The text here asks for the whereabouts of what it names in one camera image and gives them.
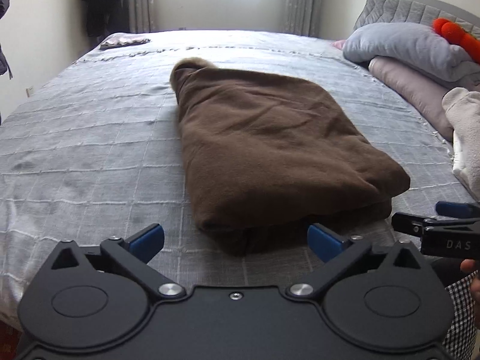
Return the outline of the person's right hand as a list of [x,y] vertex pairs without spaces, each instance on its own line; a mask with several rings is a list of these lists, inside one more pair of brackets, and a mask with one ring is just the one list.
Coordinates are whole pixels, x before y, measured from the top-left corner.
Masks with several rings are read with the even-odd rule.
[[479,313],[479,294],[480,294],[480,281],[479,281],[479,261],[472,259],[465,259],[460,264],[460,269],[464,273],[472,274],[474,273],[474,278],[470,284],[470,293],[473,298],[473,308],[476,314]]

